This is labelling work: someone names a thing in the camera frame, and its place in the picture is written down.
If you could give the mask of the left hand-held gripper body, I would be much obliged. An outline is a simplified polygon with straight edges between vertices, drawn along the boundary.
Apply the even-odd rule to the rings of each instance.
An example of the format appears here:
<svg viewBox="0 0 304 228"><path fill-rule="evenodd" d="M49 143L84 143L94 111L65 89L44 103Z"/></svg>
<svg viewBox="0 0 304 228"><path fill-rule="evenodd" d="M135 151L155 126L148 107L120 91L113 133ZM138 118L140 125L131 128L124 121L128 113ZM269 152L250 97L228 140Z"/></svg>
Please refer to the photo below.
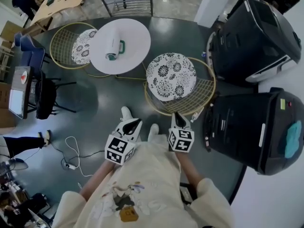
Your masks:
<svg viewBox="0 0 304 228"><path fill-rule="evenodd" d="M124 165L134 155L136 142L131 142L128 137L113 131L105 145L105 159L120 166Z"/></svg>

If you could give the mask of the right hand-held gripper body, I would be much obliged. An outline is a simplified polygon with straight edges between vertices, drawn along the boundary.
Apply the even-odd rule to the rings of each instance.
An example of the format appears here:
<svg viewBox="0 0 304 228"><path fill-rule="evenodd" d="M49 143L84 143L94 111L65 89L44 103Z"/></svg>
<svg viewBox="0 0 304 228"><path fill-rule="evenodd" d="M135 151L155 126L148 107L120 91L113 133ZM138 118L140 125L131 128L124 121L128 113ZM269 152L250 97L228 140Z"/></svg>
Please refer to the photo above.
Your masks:
<svg viewBox="0 0 304 228"><path fill-rule="evenodd" d="M194 132L170 128L168 142L174 152L189 153L194 143Z"/></svg>

